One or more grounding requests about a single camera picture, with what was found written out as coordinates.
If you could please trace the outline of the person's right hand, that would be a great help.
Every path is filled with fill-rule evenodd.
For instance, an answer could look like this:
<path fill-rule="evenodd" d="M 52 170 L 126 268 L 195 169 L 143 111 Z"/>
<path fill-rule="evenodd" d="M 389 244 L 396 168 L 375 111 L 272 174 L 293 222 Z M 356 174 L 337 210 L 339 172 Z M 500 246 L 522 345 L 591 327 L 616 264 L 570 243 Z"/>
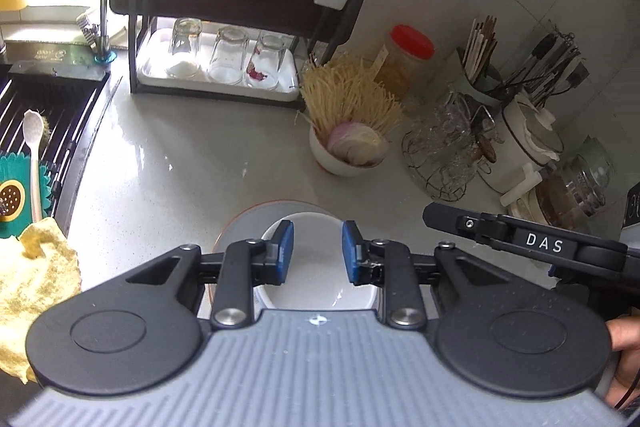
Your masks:
<path fill-rule="evenodd" d="M 620 317 L 606 322 L 612 339 L 612 349 L 620 354 L 605 401 L 624 409 L 639 396 L 640 319 Z"/>

